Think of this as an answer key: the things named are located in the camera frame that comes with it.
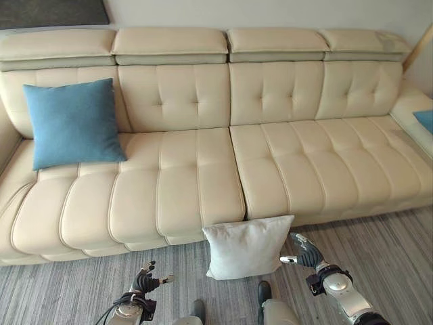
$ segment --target headrest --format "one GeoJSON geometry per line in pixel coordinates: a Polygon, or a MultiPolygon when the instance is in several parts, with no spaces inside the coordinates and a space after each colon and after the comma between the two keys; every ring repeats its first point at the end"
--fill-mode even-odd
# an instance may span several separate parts
{"type": "Polygon", "coordinates": [[[320,30],[329,46],[325,61],[373,60],[401,61],[411,51],[406,41],[391,32],[380,30],[320,30]]]}
{"type": "Polygon", "coordinates": [[[112,66],[114,30],[62,29],[13,34],[0,43],[0,70],[112,66]]]}
{"type": "Polygon", "coordinates": [[[318,61],[328,51],[314,30],[299,28],[236,28],[228,31],[230,62],[318,61]]]}
{"type": "Polygon", "coordinates": [[[210,28],[123,28],[112,49],[120,65],[225,63],[227,53],[224,34],[210,28]]]}

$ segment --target white pillow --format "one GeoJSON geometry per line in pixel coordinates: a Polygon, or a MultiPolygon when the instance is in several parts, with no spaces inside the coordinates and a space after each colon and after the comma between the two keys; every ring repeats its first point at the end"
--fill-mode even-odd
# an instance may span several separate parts
{"type": "Polygon", "coordinates": [[[274,272],[293,219],[285,215],[203,228],[210,244],[207,276],[230,280],[274,272]]]}

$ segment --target wooden trim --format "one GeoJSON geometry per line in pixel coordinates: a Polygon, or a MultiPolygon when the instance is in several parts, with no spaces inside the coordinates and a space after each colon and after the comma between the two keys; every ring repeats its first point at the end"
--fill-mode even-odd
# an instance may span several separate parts
{"type": "Polygon", "coordinates": [[[418,41],[417,45],[413,48],[412,52],[407,56],[406,60],[403,62],[403,72],[412,65],[413,61],[422,52],[423,48],[433,39],[433,24],[426,29],[424,35],[418,41]]]}

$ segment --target sofa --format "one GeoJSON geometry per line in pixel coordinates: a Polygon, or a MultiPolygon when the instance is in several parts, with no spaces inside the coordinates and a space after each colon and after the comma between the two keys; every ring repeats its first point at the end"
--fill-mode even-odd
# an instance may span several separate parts
{"type": "Polygon", "coordinates": [[[204,239],[295,214],[325,223],[432,204],[432,100],[374,30],[123,28],[0,44],[0,265],[204,239]],[[127,161],[32,170],[22,86],[113,78],[127,161]]]}

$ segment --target striped carpet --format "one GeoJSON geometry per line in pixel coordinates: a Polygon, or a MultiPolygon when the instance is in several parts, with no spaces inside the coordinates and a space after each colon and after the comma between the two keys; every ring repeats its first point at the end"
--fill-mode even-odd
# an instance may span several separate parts
{"type": "MultiPolygon", "coordinates": [[[[393,325],[433,322],[433,208],[339,221],[296,229],[328,261],[349,269],[355,286],[393,325]]],[[[283,253],[294,252],[287,241],[283,253]]],[[[210,325],[256,323],[256,286],[271,282],[303,324],[341,324],[326,297],[313,297],[308,269],[284,265],[274,274],[232,281],[206,277],[207,242],[112,257],[33,266],[0,267],[0,324],[94,324],[129,288],[144,261],[156,260],[156,276],[176,275],[149,297],[158,300],[155,321],[169,325],[205,301],[210,325]]]]}

